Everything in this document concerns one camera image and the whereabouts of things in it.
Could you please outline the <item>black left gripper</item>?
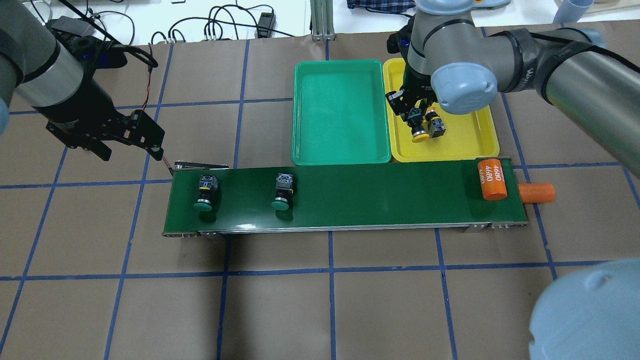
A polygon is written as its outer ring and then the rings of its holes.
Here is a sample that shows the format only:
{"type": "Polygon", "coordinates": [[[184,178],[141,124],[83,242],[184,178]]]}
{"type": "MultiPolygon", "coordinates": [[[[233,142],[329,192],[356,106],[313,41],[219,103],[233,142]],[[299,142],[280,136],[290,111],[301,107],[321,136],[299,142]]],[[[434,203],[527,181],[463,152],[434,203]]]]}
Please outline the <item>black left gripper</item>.
{"type": "Polygon", "coordinates": [[[46,106],[45,117],[69,141],[88,139],[88,150],[105,162],[112,150],[103,141],[136,146],[155,161],[163,159],[163,128],[144,110],[124,116],[100,85],[80,85],[66,100],[46,106]]]}

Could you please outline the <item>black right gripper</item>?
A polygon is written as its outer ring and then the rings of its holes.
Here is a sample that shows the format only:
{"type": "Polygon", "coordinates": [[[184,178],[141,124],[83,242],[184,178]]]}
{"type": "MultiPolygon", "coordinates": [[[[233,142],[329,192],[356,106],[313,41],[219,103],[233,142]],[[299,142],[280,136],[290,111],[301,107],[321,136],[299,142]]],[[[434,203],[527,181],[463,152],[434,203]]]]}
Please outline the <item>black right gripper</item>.
{"type": "Polygon", "coordinates": [[[432,76],[416,70],[405,70],[402,87],[398,91],[385,94],[386,101],[396,116],[405,118],[419,101],[425,101],[426,107],[438,102],[437,94],[432,87],[432,76]]]}

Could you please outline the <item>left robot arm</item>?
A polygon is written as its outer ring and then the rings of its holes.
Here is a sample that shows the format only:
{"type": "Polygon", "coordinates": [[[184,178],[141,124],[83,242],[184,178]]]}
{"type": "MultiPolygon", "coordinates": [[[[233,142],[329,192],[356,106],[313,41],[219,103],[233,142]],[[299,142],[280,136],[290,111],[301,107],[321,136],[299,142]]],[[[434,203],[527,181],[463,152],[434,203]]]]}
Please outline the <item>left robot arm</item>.
{"type": "Polygon", "coordinates": [[[106,142],[115,141],[141,148],[154,160],[163,158],[165,131],[143,108],[129,115],[119,112],[94,80],[95,71],[106,68],[105,55],[115,56],[112,68],[124,66],[131,54],[154,69],[158,62],[153,55],[110,34],[105,40],[64,39],[18,0],[3,0],[0,9],[2,132],[18,94],[46,118],[46,130],[67,148],[82,148],[108,161],[112,150],[106,142]]]}

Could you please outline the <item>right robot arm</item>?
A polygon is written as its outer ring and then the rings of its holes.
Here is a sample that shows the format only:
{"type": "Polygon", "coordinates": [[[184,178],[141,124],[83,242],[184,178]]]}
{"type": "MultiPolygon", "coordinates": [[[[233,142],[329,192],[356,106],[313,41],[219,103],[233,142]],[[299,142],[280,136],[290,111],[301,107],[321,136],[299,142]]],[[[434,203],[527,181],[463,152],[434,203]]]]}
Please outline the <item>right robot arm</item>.
{"type": "Polygon", "coordinates": [[[639,67],[605,48],[592,29],[478,34],[471,12],[502,5],[507,1],[418,0],[407,26],[388,39],[388,52],[406,65],[400,89],[386,100],[413,139],[443,135],[430,109],[435,103],[462,116],[498,93],[534,90],[638,176],[639,67]]]}

